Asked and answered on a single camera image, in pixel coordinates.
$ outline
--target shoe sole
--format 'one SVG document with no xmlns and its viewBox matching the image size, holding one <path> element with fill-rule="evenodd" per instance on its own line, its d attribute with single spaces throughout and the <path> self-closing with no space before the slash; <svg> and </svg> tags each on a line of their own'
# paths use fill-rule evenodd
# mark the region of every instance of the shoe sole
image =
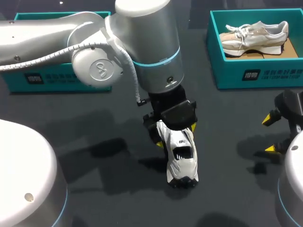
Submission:
<svg viewBox="0 0 303 227">
<path fill-rule="evenodd" d="M 240 57 L 245 52 L 251 50 L 265 54 L 280 55 L 282 53 L 282 49 L 283 49 L 283 45 L 282 46 L 254 46 L 245 50 L 238 50 L 238 51 L 223 49 L 223 51 L 227 55 Z"/>
<path fill-rule="evenodd" d="M 172 188 L 193 188 L 198 184 L 198 181 L 196 179 L 190 179 L 188 176 L 185 176 L 181 179 L 173 179 L 171 182 L 169 182 L 169 185 Z"/>
</svg>

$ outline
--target sneaker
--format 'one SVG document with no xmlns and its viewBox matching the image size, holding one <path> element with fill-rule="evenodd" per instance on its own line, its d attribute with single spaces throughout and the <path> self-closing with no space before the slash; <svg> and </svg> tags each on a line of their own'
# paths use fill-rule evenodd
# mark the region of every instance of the sneaker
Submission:
<svg viewBox="0 0 303 227">
<path fill-rule="evenodd" d="M 283 45 L 288 37 L 288 23 L 265 25 L 261 21 L 253 25 L 231 27 L 230 31 L 220 34 L 224 53 L 231 56 L 241 56 L 248 50 L 266 54 L 281 54 Z"/>
<path fill-rule="evenodd" d="M 168 156 L 167 182 L 173 187 L 194 187 L 199 178 L 192 131 L 189 128 L 170 130 L 163 121 L 157 122 L 157 129 Z"/>
</svg>

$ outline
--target teal tray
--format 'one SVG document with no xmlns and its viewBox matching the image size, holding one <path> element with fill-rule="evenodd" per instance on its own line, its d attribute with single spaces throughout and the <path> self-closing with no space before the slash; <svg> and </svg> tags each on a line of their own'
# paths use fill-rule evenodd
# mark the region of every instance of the teal tray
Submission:
<svg viewBox="0 0 303 227">
<path fill-rule="evenodd" d="M 17 13 L 15 20 L 54 19 L 77 12 Z M 95 12 L 105 18 L 110 12 Z M 108 92 L 111 87 L 93 88 L 82 84 L 73 72 L 71 63 L 2 74 L 10 92 Z"/>
<path fill-rule="evenodd" d="M 298 58 L 227 60 L 219 34 L 225 25 L 289 24 L 289 39 Z M 303 87 L 303 10 L 302 9 L 250 9 L 211 11 L 206 45 L 219 89 Z"/>
</svg>

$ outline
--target black table surface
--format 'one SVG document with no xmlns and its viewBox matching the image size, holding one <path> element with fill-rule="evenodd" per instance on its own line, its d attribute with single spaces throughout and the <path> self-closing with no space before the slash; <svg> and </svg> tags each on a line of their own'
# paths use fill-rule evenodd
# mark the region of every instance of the black table surface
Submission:
<svg viewBox="0 0 303 227">
<path fill-rule="evenodd" d="M 114 0 L 62 1 L 3 0 L 0 12 L 6 19 L 16 12 L 114 12 Z M 269 128 L 261 123 L 282 90 L 218 90 L 205 35 L 212 9 L 294 8 L 303 3 L 173 1 L 183 85 L 198 106 L 196 188 L 167 185 L 163 151 L 142 125 L 142 116 L 152 109 L 136 106 L 131 77 L 122 78 L 111 93 L 55 95 L 10 95 L 0 79 L 0 118 L 37 130 L 53 146 L 71 191 L 72 227 L 277 227 L 274 198 L 281 162 L 262 151 L 289 131 L 286 120 Z"/>
</svg>

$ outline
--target logo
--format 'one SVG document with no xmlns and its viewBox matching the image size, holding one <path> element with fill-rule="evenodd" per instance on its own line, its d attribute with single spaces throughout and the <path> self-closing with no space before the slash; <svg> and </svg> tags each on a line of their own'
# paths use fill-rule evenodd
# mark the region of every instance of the logo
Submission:
<svg viewBox="0 0 303 227">
<path fill-rule="evenodd" d="M 99 70 L 100 77 L 103 79 L 107 75 L 107 70 L 104 68 L 104 64 L 99 62 L 96 64 L 97 69 Z"/>
<path fill-rule="evenodd" d="M 261 70 L 245 70 L 242 81 L 257 80 Z"/>
<path fill-rule="evenodd" d="M 40 73 L 25 73 L 24 76 L 29 84 L 44 84 Z"/>
</svg>

